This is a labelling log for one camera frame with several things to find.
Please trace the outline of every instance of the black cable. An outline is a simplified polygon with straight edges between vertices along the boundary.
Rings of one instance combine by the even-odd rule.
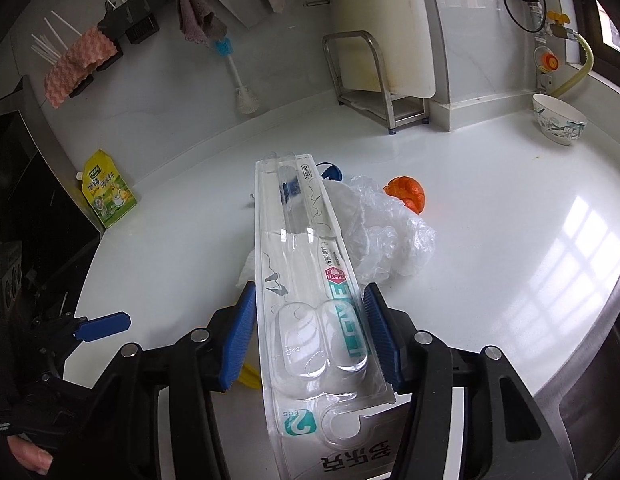
[[[543,28],[546,26],[546,14],[548,13],[548,6],[546,5],[546,0],[542,0],[542,1],[544,3],[543,18],[541,19],[541,25],[539,25],[539,27],[535,29],[525,28],[523,25],[517,22],[516,18],[512,15],[512,12],[510,12],[510,8],[508,7],[508,2],[506,0],[503,0],[503,5],[506,7],[508,15],[510,16],[512,21],[517,25],[517,27],[522,28],[526,32],[530,32],[531,34],[536,34],[537,32],[541,32]]]

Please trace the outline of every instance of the human hand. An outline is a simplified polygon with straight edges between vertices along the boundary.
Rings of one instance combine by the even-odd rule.
[[[36,471],[39,475],[47,475],[52,464],[52,455],[46,450],[16,435],[8,436],[8,446],[14,458],[25,469]]]

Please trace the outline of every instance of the toothbrush package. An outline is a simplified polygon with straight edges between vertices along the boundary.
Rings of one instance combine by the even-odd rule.
[[[381,408],[395,397],[310,155],[257,163],[255,224],[261,376],[280,477],[388,472],[407,405]]]

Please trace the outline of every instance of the cutting board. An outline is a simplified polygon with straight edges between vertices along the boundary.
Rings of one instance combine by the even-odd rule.
[[[331,0],[335,32],[366,30],[381,46],[392,93],[432,97],[432,46],[424,0]],[[374,59],[360,38],[337,40],[343,86],[379,91]]]

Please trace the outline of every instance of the ceramic bowl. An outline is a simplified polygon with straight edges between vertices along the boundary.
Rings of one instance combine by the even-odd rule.
[[[588,120],[576,108],[544,94],[534,94],[532,103],[541,131],[554,142],[567,146],[581,137]]]

